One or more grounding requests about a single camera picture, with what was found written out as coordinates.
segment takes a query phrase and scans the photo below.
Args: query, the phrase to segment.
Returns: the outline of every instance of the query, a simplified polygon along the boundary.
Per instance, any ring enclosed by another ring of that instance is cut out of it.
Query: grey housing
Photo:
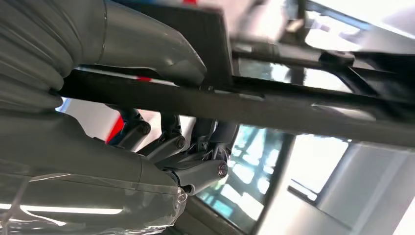
[[[0,160],[176,187],[145,157],[88,137],[54,111],[62,100],[53,91],[79,64],[150,68],[191,84],[206,72],[179,32],[114,2],[0,0]]]

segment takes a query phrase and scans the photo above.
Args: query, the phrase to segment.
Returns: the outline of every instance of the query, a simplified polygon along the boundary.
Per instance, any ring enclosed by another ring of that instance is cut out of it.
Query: metal bolt
[[[219,166],[218,174],[221,178],[224,178],[228,174],[228,165],[226,163],[222,163]]]
[[[186,143],[186,139],[182,136],[176,141],[176,147],[183,148],[185,143]]]
[[[143,124],[141,125],[141,131],[142,131],[143,135],[147,135],[148,133],[150,133],[150,131],[151,131],[150,124],[148,124],[148,123],[143,123]]]

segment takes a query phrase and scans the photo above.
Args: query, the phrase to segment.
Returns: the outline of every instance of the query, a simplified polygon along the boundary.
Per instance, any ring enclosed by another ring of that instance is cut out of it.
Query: window
[[[282,133],[240,126],[229,162],[230,173],[197,196],[249,233],[263,209],[263,198],[282,146]],[[297,136],[291,153],[289,191],[313,202],[348,147],[348,141]]]
[[[279,131],[240,126],[229,175],[197,196],[249,233],[262,212],[281,144]]]
[[[284,65],[239,59],[241,76],[290,83],[290,69]],[[314,88],[352,93],[337,76],[322,70],[305,69],[304,85]]]

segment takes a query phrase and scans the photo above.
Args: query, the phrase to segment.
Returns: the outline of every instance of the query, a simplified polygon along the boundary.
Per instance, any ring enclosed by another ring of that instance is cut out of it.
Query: fluorescent light
[[[0,204],[0,209],[8,210],[11,204]],[[100,208],[72,208],[72,207],[40,207],[21,205],[22,210],[31,212],[60,212],[60,213],[80,213],[80,214],[118,214],[122,209],[100,209]]]

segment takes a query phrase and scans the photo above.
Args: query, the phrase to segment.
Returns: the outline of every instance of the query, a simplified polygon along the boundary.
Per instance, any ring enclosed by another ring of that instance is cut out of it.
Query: plastic wrap
[[[2,235],[158,234],[174,224],[186,199],[179,187],[0,162]]]

